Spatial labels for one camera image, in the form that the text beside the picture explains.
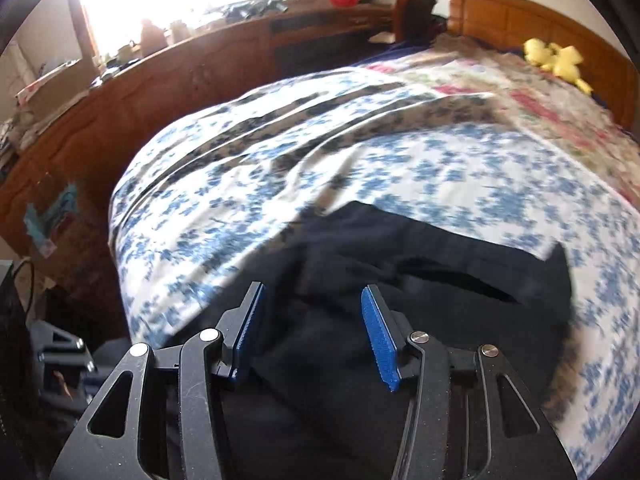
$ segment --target cabinet door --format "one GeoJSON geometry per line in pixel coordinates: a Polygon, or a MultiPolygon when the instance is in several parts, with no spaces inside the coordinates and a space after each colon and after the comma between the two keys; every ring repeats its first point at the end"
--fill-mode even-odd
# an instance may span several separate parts
{"type": "Polygon", "coordinates": [[[196,112],[198,78],[191,41],[172,46],[137,63],[107,85],[114,88],[117,105],[132,121],[135,151],[175,120],[196,112]]]}
{"type": "Polygon", "coordinates": [[[58,180],[76,184],[106,225],[111,192],[129,160],[120,147],[127,133],[101,90],[52,124],[33,146],[33,158],[48,164],[58,180]]]}
{"type": "Polygon", "coordinates": [[[0,236],[19,256],[27,256],[30,252],[31,239],[24,225],[24,214],[27,204],[40,202],[37,182],[38,174],[25,157],[18,161],[0,186],[0,236]]]}
{"type": "Polygon", "coordinates": [[[268,20],[238,23],[193,40],[204,83],[202,107],[226,102],[273,81],[268,20]]]}

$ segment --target silver bolt head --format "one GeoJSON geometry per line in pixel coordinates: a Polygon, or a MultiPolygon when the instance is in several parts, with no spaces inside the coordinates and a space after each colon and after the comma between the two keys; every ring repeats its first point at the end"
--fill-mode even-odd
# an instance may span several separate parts
{"type": "Polygon", "coordinates": [[[215,328],[206,328],[200,332],[200,339],[203,341],[215,341],[220,337],[220,332],[215,328]]]}
{"type": "Polygon", "coordinates": [[[487,357],[497,357],[500,351],[494,345],[482,345],[482,353],[487,357]]]}
{"type": "Polygon", "coordinates": [[[416,330],[415,332],[411,332],[411,341],[414,343],[426,343],[429,341],[429,334],[426,332],[421,332],[420,330],[416,330]]]}
{"type": "Polygon", "coordinates": [[[146,354],[147,350],[149,350],[149,347],[146,343],[136,343],[129,349],[129,353],[133,355],[133,357],[142,357],[146,354]]]}

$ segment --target black garment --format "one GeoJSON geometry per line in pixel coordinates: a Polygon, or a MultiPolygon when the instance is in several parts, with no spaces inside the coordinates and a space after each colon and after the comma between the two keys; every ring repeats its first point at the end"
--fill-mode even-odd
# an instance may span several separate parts
{"type": "Polygon", "coordinates": [[[353,202],[257,256],[172,341],[215,326],[252,281],[266,286],[249,384],[223,399],[245,479],[390,477],[408,394],[386,390],[360,313],[374,283],[445,345],[495,344],[543,400],[570,316],[564,251],[545,262],[353,202]]]}

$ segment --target wooden headboard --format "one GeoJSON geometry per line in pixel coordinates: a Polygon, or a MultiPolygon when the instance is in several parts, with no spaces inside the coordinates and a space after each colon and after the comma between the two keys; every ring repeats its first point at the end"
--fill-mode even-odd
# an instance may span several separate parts
{"type": "Polygon", "coordinates": [[[450,0],[449,30],[474,36],[496,48],[522,46],[530,38],[573,45],[584,62],[589,83],[627,130],[634,122],[638,72],[625,56],[600,36],[564,14],[530,0],[450,0]]]}

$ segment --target bed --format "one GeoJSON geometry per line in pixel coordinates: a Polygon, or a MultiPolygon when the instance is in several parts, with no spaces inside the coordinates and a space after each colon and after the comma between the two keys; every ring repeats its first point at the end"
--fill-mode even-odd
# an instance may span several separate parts
{"type": "Polygon", "coordinates": [[[584,480],[640,401],[640,157],[617,125],[633,120],[637,73],[527,0],[451,0],[449,30],[159,132],[111,200],[130,334],[162,346],[249,257],[351,200],[539,257],[559,240],[575,312],[545,413],[584,480]],[[609,110],[500,52],[533,36],[577,46],[609,110]]]}

